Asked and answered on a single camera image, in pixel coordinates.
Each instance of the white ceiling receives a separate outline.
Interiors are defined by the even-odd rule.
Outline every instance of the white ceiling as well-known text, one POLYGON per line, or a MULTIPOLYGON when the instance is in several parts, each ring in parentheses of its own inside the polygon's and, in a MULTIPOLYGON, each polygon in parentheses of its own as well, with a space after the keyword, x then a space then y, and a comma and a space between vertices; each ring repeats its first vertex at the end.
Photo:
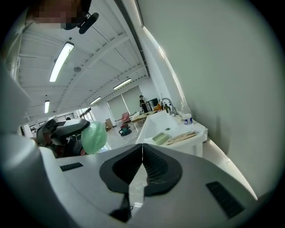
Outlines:
POLYGON ((78 28, 66 31, 35 23, 23 33, 18 81, 32 99, 26 120, 86 107, 97 97, 112 94, 127 78, 135 81, 147 75, 113 0, 93 0, 89 12, 98 12, 99 18, 85 34, 79 34, 78 28), (54 60, 67 41, 74 43, 74 49, 56 82, 49 82, 54 60), (74 72, 76 66, 81 72, 74 72), (45 100, 50 100, 48 114, 44 114, 45 100))

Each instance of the red chair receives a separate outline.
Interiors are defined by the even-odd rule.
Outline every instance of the red chair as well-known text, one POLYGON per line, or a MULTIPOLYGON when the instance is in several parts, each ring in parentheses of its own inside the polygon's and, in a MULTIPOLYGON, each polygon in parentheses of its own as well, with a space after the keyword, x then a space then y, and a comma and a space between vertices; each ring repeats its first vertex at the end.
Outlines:
POLYGON ((123 113, 121 121, 123 123, 130 121, 130 117, 129 117, 129 113, 128 112, 123 113))

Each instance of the black headphones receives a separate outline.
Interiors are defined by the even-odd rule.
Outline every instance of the black headphones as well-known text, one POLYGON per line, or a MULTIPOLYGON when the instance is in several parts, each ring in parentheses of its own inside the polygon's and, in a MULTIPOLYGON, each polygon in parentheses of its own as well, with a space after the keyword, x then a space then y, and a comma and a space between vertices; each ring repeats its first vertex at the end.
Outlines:
POLYGON ((87 13, 83 18, 73 18, 72 23, 61 24, 61 27, 65 30, 71 30, 77 26, 79 28, 79 33, 84 34, 97 21, 98 17, 99 14, 96 12, 92 15, 87 13))

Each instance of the metal faucet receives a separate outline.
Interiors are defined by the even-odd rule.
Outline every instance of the metal faucet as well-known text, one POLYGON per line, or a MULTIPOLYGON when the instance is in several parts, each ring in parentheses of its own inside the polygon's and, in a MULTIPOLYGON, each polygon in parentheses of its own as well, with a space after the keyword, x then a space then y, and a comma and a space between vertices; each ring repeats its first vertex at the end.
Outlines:
POLYGON ((162 99, 160 100, 160 102, 159 102, 160 106, 163 105, 163 103, 162 103, 163 100, 168 100, 169 103, 170 103, 171 106, 172 106, 172 109, 173 109, 173 110, 172 110, 172 111, 169 110, 169 115, 172 115, 172 114, 174 114, 175 116, 178 115, 178 113, 177 113, 177 111, 176 111, 176 108, 174 107, 174 105, 173 105, 171 99, 169 99, 169 98, 162 98, 162 99))

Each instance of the sink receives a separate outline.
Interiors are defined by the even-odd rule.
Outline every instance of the sink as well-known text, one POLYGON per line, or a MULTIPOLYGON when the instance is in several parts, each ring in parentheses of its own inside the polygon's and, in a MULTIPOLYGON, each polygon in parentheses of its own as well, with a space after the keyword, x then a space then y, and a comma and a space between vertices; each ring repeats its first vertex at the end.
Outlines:
POLYGON ((173 138, 180 134, 195 130, 198 134, 192 138, 171 145, 162 144, 160 146, 202 157, 202 143, 207 140, 208 130, 195 120, 193 120, 193 123, 194 127, 191 125, 184 125, 180 116, 170 116, 165 110, 155 113, 147 117, 136 143, 155 145, 152 138, 161 132, 166 133, 170 138, 173 138))

